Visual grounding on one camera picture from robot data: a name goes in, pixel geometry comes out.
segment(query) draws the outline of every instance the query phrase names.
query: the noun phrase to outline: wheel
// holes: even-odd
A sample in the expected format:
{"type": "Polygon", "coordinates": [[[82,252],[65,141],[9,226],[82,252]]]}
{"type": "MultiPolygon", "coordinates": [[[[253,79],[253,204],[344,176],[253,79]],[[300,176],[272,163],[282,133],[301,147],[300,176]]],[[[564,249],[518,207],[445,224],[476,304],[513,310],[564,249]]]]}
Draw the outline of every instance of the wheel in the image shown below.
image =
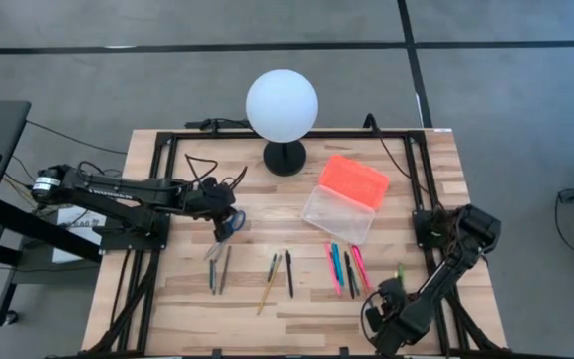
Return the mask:
{"type": "Polygon", "coordinates": [[[19,314],[17,314],[14,310],[8,310],[6,312],[6,321],[4,321],[3,325],[13,325],[19,320],[19,314]]]}

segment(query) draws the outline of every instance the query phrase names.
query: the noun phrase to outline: black robotic arm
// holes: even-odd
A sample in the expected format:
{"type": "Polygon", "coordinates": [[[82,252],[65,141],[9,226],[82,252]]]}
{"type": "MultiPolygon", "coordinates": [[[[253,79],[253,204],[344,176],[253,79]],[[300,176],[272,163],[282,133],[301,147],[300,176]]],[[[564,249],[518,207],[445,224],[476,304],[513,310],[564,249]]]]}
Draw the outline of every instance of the black robotic arm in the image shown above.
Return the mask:
{"type": "Polygon", "coordinates": [[[212,177],[115,179],[69,165],[39,171],[32,197],[39,204],[73,204],[106,216],[106,225],[94,228],[103,238],[103,250],[125,249],[128,245],[133,249],[164,248],[170,214],[213,220],[214,235],[220,242],[232,234],[223,224],[236,213],[232,185],[218,183],[212,177]],[[138,205],[126,205],[117,199],[138,205]]]}
{"type": "Polygon", "coordinates": [[[431,220],[437,235],[448,236],[444,261],[411,295],[405,293],[399,277],[385,280],[372,294],[381,296],[382,312],[377,307],[365,312],[375,333],[368,339],[385,356],[393,357],[401,346],[416,344],[429,332],[435,307],[483,255],[495,249],[500,235],[499,220],[472,205],[436,214],[431,220]]]}

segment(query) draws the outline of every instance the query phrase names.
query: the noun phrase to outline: lamp base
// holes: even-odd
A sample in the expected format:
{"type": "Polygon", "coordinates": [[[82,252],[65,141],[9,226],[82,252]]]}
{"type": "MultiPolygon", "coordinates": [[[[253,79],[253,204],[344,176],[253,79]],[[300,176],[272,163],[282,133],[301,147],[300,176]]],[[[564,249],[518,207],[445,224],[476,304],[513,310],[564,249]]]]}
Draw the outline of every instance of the lamp base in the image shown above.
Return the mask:
{"type": "Polygon", "coordinates": [[[292,176],[305,166],[307,152],[300,141],[279,144],[270,142],[263,153],[265,165],[277,176],[292,176]]]}

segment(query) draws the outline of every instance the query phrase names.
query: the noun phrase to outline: white globe lamp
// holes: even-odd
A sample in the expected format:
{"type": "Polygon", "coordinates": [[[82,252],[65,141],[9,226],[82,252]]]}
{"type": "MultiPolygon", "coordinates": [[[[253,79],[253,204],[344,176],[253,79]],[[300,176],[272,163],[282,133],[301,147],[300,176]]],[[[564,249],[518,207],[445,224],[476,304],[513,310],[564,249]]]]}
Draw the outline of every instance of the white globe lamp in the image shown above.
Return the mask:
{"type": "Polygon", "coordinates": [[[247,118],[254,130],[269,140],[263,154],[267,168],[291,176],[305,165],[306,151],[298,141],[318,115],[318,97],[299,73],[272,70],[260,76],[247,93],[247,118]]]}

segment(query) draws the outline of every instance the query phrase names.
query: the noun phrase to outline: yellow pencil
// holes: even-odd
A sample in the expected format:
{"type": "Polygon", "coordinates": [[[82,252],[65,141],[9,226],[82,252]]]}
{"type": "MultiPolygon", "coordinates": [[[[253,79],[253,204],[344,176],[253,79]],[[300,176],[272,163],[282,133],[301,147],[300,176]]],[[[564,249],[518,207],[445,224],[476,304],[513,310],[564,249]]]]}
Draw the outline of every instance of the yellow pencil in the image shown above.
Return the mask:
{"type": "Polygon", "coordinates": [[[276,279],[276,274],[278,273],[278,268],[280,268],[281,260],[283,260],[282,254],[278,256],[278,261],[276,261],[276,266],[274,266],[274,273],[271,275],[271,280],[269,281],[269,283],[267,283],[265,294],[263,294],[263,299],[260,301],[260,304],[258,305],[258,313],[256,313],[256,315],[260,315],[260,312],[263,311],[263,307],[265,306],[265,300],[267,300],[267,295],[269,295],[269,289],[271,289],[271,286],[274,285],[274,279],[276,279]]]}

